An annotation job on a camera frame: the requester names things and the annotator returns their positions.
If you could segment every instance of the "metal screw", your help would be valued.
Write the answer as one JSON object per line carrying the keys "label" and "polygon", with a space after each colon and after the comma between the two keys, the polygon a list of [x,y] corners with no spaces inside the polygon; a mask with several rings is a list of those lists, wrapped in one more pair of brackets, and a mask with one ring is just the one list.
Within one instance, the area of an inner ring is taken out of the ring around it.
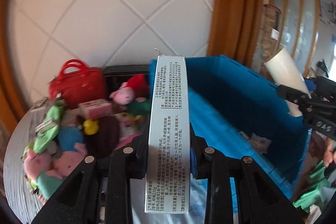
{"label": "metal screw", "polygon": [[87,164],[90,164],[91,162],[93,162],[95,160],[95,158],[93,157],[93,156],[87,156],[86,158],[85,158],[85,162],[87,163]]}
{"label": "metal screw", "polygon": [[246,156],[243,158],[243,161],[246,163],[246,164],[250,164],[253,162],[253,159],[250,157],[250,156]]}
{"label": "metal screw", "polygon": [[204,149],[204,152],[207,154],[213,154],[215,150],[212,147],[207,147],[206,149]]}
{"label": "metal screw", "polygon": [[123,150],[123,152],[124,152],[125,154],[130,154],[130,153],[133,152],[133,148],[131,148],[131,147],[125,147],[124,150]]}

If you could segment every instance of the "green plush toy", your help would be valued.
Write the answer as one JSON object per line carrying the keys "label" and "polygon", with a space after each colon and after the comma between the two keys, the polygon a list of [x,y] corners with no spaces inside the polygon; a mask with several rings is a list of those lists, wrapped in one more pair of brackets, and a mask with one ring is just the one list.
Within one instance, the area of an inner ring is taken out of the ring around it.
{"label": "green plush toy", "polygon": [[152,110],[152,101],[146,100],[143,102],[138,102],[137,100],[133,100],[127,105],[126,112],[132,114],[134,117],[141,115],[147,116],[151,113]]}
{"label": "green plush toy", "polygon": [[42,153],[48,147],[49,143],[56,137],[60,122],[62,120],[65,107],[53,105],[47,112],[41,125],[48,126],[46,131],[41,130],[37,132],[37,137],[34,142],[33,151],[35,153]]}

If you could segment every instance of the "red handbag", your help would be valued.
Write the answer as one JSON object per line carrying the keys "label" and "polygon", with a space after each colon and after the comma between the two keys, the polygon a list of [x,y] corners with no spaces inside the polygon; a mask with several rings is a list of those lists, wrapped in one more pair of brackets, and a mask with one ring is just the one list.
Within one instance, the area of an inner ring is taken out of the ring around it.
{"label": "red handbag", "polygon": [[[67,68],[79,70],[64,73]],[[62,94],[69,108],[78,107],[79,103],[106,99],[105,80],[97,67],[89,68],[83,61],[71,59],[61,68],[58,76],[50,82],[49,97],[53,101],[58,93]]]}

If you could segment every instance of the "round table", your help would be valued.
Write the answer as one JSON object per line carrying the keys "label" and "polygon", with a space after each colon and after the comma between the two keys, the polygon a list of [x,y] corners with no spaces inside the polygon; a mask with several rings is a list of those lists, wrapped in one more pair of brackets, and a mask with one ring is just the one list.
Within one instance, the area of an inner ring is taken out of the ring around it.
{"label": "round table", "polygon": [[9,206],[24,224],[32,222],[42,204],[28,190],[21,157],[26,145],[33,141],[35,128],[42,122],[47,109],[29,110],[16,126],[6,150],[3,171],[6,196]]}
{"label": "round table", "polygon": [[[7,146],[4,162],[4,185],[8,204],[19,218],[26,224],[31,223],[42,208],[36,195],[28,190],[24,178],[21,160],[26,145],[35,138],[35,128],[39,125],[49,109],[28,111],[16,126]],[[205,216],[206,189],[201,181],[191,180],[190,212],[188,214],[147,214],[144,212],[145,179],[130,180],[132,213],[134,224],[144,223],[203,223]]]}

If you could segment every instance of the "dark brown cloth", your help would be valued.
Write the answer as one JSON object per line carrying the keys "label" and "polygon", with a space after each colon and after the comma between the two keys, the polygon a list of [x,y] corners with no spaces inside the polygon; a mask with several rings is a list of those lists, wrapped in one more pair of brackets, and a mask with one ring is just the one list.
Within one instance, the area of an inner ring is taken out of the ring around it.
{"label": "dark brown cloth", "polygon": [[84,134],[84,143],[88,155],[103,159],[110,156],[119,143],[120,128],[114,116],[100,118],[98,123],[98,132],[93,135]]}

